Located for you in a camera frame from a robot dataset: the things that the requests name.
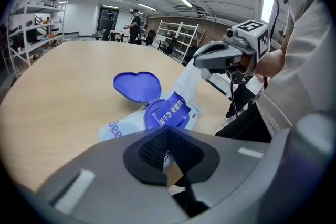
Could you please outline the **black double door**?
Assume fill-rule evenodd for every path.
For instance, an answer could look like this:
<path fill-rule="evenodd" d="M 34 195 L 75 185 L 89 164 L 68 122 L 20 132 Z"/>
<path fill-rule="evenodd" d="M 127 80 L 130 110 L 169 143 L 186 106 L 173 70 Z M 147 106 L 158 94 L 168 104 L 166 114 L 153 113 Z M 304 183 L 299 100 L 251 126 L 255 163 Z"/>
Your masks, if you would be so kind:
<path fill-rule="evenodd" d="M 112 21 L 112 30 L 115 30 L 119 11 L 108 7 L 101 6 L 98 16 L 97 31 L 104 31 L 109 23 Z"/>

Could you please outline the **white shelf rack with goods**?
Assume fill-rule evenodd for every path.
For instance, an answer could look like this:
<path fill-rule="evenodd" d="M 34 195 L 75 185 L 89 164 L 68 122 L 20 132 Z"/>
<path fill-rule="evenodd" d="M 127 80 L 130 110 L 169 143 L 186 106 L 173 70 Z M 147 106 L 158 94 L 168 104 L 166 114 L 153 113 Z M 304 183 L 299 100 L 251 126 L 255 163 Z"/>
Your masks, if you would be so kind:
<path fill-rule="evenodd" d="M 16 78 L 50 47 L 64 41 L 68 0 L 11 0 L 7 45 Z"/>

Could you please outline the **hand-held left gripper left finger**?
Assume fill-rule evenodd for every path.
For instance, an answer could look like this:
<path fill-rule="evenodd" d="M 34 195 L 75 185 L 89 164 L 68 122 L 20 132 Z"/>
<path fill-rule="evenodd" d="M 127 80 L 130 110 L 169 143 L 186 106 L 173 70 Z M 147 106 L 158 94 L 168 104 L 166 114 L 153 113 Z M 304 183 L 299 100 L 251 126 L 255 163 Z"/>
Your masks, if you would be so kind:
<path fill-rule="evenodd" d="M 52 173 L 36 195 L 56 210 L 62 223 L 177 224 L 189 219 L 166 185 L 133 177 L 125 150 L 162 129 L 149 129 L 97 143 Z"/>

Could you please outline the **pale desk black legs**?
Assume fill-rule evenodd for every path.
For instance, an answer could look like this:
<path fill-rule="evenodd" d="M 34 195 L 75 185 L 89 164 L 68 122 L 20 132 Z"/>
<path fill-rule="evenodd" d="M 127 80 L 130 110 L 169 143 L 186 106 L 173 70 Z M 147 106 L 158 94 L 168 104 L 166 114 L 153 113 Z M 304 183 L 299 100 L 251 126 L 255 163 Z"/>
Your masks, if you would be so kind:
<path fill-rule="evenodd" d="M 125 37 L 128 37 L 129 33 L 124 31 L 110 30 L 105 31 L 101 38 L 102 41 L 115 41 L 124 42 Z"/>

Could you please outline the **person's right forearm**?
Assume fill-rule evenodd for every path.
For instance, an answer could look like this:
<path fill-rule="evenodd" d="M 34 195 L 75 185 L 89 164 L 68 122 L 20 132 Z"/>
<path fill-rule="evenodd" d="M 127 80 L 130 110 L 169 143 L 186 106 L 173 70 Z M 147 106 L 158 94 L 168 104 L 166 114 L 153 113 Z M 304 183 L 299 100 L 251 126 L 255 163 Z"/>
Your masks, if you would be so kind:
<path fill-rule="evenodd" d="M 285 65 L 285 52 L 281 49 L 268 52 L 257 64 L 255 74 L 272 78 L 277 75 Z"/>

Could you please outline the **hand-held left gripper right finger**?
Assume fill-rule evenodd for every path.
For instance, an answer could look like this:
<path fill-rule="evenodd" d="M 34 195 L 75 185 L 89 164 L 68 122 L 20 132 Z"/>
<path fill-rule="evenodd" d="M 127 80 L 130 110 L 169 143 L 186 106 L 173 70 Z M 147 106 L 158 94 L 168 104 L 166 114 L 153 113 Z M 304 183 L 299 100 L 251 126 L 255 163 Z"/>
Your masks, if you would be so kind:
<path fill-rule="evenodd" d="M 186 150 L 185 199 L 169 224 L 275 224 L 301 204 L 301 133 L 281 130 L 270 143 L 170 129 L 171 150 Z"/>

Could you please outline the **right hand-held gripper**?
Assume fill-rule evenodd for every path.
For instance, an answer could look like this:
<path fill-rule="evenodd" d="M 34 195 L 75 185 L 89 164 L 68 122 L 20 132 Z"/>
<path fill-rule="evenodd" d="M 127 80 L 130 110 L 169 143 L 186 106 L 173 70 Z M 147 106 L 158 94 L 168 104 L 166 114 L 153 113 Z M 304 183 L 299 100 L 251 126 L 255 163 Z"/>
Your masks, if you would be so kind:
<path fill-rule="evenodd" d="M 210 73 L 226 74 L 233 84 L 255 73 L 257 64 L 270 51 L 267 24 L 248 20 L 229 28 L 223 41 L 210 42 L 193 55 L 194 66 Z"/>

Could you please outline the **person's black trousers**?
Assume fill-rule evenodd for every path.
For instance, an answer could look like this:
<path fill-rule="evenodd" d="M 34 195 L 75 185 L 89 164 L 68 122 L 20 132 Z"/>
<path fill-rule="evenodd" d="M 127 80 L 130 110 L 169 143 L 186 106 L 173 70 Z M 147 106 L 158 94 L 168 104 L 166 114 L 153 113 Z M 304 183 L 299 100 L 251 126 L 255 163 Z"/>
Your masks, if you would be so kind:
<path fill-rule="evenodd" d="M 235 109 L 242 109 L 255 95 L 243 84 L 233 92 L 234 103 L 230 105 L 226 117 L 235 115 Z M 215 134 L 219 137 L 236 140 L 270 143 L 271 135 L 258 111 L 256 104 L 252 104 L 242 114 L 236 117 Z"/>

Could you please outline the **light wooden table white legs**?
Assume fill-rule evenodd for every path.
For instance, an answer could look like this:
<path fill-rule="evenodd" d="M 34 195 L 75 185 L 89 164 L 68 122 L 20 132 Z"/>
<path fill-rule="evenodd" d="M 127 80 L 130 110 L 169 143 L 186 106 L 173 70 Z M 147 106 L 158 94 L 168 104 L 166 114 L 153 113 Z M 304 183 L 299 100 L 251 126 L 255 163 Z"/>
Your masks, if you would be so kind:
<path fill-rule="evenodd" d="M 157 49 L 128 43 L 73 41 L 52 49 L 0 105 L 0 153 L 11 179 L 37 190 L 99 142 L 98 128 L 137 110 L 113 88 L 117 74 L 151 72 L 168 91 L 183 69 Z"/>

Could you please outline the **white wet wipe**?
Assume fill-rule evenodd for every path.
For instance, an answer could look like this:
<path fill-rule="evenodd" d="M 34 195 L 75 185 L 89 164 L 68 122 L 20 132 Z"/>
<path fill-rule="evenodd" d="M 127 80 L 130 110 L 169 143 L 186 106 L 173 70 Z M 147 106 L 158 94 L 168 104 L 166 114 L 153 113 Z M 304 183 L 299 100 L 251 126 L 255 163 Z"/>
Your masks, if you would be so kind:
<path fill-rule="evenodd" d="M 201 71 L 194 65 L 194 59 L 192 59 L 176 80 L 173 90 L 182 96 L 187 103 L 196 102 L 197 87 L 200 80 Z"/>

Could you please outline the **person's beige shirt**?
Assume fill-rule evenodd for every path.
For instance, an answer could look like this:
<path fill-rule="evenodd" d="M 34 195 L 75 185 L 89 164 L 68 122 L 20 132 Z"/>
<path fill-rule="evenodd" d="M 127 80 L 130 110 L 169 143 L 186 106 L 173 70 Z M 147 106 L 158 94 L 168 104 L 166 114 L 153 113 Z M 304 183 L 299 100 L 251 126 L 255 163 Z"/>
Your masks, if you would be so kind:
<path fill-rule="evenodd" d="M 290 0 L 283 67 L 256 106 L 270 135 L 336 106 L 336 24 L 324 0 Z"/>

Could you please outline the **white wet wipe pack purple lid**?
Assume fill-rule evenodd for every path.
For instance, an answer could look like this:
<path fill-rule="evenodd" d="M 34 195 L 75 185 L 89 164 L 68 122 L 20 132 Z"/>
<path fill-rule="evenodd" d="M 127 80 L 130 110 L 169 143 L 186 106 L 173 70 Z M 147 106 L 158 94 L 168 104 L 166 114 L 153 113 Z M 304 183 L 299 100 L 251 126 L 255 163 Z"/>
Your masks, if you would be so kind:
<path fill-rule="evenodd" d="M 97 133 L 100 141 L 160 127 L 162 124 L 154 117 L 155 111 L 173 93 L 176 93 L 173 88 L 163 93 L 159 79 L 150 72 L 120 73 L 113 79 L 113 86 L 128 100 L 143 105 L 130 115 L 98 129 Z M 192 130 L 196 125 L 201 108 L 194 102 L 186 103 L 186 105 L 190 108 L 190 111 L 176 126 Z"/>

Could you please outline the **white empty shelf rack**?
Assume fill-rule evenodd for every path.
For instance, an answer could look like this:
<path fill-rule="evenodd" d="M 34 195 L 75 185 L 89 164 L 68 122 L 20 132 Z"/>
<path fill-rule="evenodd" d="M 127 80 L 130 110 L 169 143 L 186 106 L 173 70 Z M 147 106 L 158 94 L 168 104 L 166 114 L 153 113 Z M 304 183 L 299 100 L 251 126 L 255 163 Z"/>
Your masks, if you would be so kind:
<path fill-rule="evenodd" d="M 204 34 L 205 30 L 200 24 L 190 25 L 183 21 L 179 23 L 160 21 L 153 46 L 162 50 L 162 48 L 167 48 L 175 38 L 177 44 L 170 57 L 182 63 L 192 46 L 199 47 Z"/>

